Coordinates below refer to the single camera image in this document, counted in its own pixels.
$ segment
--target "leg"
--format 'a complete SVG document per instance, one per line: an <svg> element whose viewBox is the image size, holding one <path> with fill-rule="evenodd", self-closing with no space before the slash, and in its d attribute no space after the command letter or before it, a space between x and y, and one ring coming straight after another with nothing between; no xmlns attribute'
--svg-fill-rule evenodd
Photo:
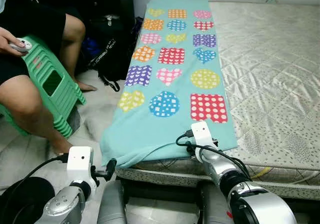
<svg viewBox="0 0 320 224"><path fill-rule="evenodd" d="M97 90L96 87L86 85L75 78L75 69L79 57L82 41L84 40L85 25L76 17L66 14L66 22L62 36L60 59L72 79L79 84L81 90Z"/></svg>
<svg viewBox="0 0 320 224"><path fill-rule="evenodd" d="M54 129L53 116L27 75L12 77L0 85L0 103L22 129L47 138L56 153L69 152L72 145Z"/></svg>

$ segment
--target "bed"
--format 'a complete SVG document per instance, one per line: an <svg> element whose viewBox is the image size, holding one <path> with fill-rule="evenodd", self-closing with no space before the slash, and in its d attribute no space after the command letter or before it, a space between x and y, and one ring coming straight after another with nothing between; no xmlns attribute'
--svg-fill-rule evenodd
<svg viewBox="0 0 320 224"><path fill-rule="evenodd" d="M210 3L240 158L283 197L320 200L320 17L316 6ZM122 178L196 186L192 157L142 161Z"/></svg>

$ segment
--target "foot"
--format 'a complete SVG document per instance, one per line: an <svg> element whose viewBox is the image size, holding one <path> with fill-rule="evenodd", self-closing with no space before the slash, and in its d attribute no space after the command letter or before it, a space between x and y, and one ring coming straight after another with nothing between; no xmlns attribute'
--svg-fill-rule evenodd
<svg viewBox="0 0 320 224"><path fill-rule="evenodd" d="M82 83L81 81L78 81L78 80L76 80L75 82L79 85L80 89L81 89L83 92L96 91L96 90L97 90L97 88L96 88L95 86L87 85L87 84Z"/></svg>
<svg viewBox="0 0 320 224"><path fill-rule="evenodd" d="M57 140L57 141L54 141L51 144L52 144L52 147L54 148L53 150L54 150L55 154L57 154L57 155L59 155L61 153L69 153L69 150L72 147L70 142L68 142L64 138Z"/></svg>

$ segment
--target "yellow circle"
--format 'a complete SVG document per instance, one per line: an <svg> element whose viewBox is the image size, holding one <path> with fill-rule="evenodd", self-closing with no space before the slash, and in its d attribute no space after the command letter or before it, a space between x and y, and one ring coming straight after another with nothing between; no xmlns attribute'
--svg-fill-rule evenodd
<svg viewBox="0 0 320 224"><path fill-rule="evenodd" d="M201 69L191 75L191 82L199 88L212 89L219 85L220 77L211 70Z"/></svg>

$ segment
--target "green plastic stool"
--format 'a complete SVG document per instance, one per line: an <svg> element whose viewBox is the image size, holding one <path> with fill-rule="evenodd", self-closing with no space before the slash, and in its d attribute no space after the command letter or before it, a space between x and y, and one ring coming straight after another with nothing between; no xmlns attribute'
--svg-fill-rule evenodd
<svg viewBox="0 0 320 224"><path fill-rule="evenodd" d="M32 49L23 57L30 78L38 88L44 105L53 115L54 127L64 137L72 134L72 128L67 123L72 108L77 100L86 103L83 93L57 57L40 39L34 36L24 37L32 44ZM5 116L22 135L28 133L19 128L12 119L9 111L0 105L0 113Z"/></svg>

